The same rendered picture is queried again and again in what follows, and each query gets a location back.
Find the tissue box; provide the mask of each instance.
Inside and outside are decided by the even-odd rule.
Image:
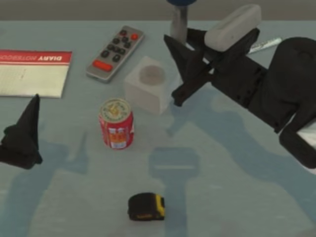
[[[170,79],[161,63],[145,56],[124,80],[125,99],[150,113],[160,115],[171,101],[180,77]]]

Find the can top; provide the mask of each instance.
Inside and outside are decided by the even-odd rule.
[[[119,123],[125,121],[131,113],[130,105],[123,99],[107,100],[101,107],[100,115],[106,122]]]

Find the blue table surface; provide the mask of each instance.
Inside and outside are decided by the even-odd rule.
[[[61,99],[42,99],[40,152],[25,171],[0,164],[0,237],[314,237],[316,177],[278,143],[273,130],[210,85],[161,116],[133,108],[131,147],[112,151],[98,110],[123,97],[123,80],[144,56],[177,75],[164,45],[169,22],[0,22],[2,49],[73,51]],[[215,22],[190,22],[208,29]],[[122,25],[146,38],[110,84],[85,67]],[[315,22],[263,22],[259,41],[316,39]],[[275,48],[251,55],[268,67]],[[0,130],[29,98],[0,98]],[[129,197],[165,197],[166,220],[132,222]]]

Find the black and yellow tape measure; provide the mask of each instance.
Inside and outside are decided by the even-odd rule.
[[[164,198],[153,193],[141,193],[128,201],[128,215],[133,221],[164,220]]]

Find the red can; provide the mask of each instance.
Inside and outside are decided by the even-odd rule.
[[[134,117],[130,105],[123,99],[110,99],[100,109],[99,122],[103,140],[114,150],[122,150],[134,139]]]

